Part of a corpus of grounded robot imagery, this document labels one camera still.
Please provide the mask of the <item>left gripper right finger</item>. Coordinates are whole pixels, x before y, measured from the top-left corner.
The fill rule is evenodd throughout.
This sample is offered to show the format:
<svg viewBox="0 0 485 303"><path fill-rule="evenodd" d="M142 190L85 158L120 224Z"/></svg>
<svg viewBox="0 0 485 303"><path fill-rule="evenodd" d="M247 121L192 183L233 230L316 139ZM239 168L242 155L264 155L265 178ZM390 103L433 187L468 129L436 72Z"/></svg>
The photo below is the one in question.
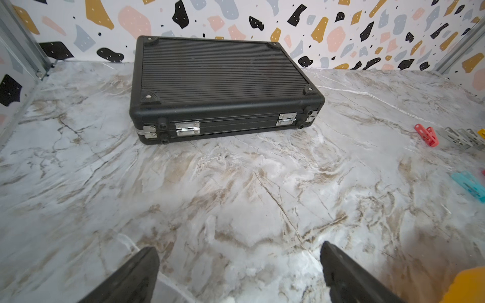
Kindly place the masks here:
<svg viewBox="0 0 485 303"><path fill-rule="evenodd" d="M323 243L320 262L332 302L403 301L331 242Z"/></svg>

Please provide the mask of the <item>yellow plastic storage tray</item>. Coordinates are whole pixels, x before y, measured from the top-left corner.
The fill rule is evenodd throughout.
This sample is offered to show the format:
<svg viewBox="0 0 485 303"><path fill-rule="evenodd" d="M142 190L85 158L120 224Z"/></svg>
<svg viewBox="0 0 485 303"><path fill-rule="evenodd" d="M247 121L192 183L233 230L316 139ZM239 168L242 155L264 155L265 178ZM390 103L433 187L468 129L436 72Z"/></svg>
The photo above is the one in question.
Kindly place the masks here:
<svg viewBox="0 0 485 303"><path fill-rule="evenodd" d="M485 303L484 267L461 271L440 303Z"/></svg>

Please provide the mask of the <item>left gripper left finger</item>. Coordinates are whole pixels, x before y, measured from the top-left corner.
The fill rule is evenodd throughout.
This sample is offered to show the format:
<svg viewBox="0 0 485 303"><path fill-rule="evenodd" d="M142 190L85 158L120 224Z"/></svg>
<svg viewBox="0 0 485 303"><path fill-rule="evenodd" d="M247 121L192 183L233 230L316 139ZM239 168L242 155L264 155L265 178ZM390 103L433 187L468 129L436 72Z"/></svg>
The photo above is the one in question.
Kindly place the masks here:
<svg viewBox="0 0 485 303"><path fill-rule="evenodd" d="M80 301L150 302L159 265L157 250L144 247Z"/></svg>

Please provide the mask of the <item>teal clothespin second row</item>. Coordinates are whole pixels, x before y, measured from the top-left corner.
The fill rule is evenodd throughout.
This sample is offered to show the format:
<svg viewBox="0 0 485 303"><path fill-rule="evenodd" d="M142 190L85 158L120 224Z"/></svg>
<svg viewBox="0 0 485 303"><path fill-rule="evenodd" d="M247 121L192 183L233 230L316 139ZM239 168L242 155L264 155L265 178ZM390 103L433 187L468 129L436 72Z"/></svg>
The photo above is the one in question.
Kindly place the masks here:
<svg viewBox="0 0 485 303"><path fill-rule="evenodd" d="M484 186L468 171L455 172L451 178L474 198L484 204Z"/></svg>

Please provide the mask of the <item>yellow clothespin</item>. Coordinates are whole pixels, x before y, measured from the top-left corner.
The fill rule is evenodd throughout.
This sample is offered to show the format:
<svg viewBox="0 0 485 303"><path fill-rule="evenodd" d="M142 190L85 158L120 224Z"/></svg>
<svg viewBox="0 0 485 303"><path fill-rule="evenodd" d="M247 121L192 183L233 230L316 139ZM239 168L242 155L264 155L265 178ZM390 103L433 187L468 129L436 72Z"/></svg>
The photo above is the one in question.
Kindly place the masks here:
<svg viewBox="0 0 485 303"><path fill-rule="evenodd" d="M481 138L485 139L485 129L479 130L477 133Z"/></svg>

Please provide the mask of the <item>red clothespin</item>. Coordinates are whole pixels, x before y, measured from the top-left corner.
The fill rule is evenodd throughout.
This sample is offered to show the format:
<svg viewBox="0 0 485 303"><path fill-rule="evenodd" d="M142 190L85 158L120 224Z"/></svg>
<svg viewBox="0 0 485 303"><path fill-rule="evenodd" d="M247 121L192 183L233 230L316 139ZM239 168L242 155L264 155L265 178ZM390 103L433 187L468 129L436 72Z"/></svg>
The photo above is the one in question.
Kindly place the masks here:
<svg viewBox="0 0 485 303"><path fill-rule="evenodd" d="M439 140L433 127L426 128L421 124L416 124L414 129L428 146L434 148L439 145Z"/></svg>

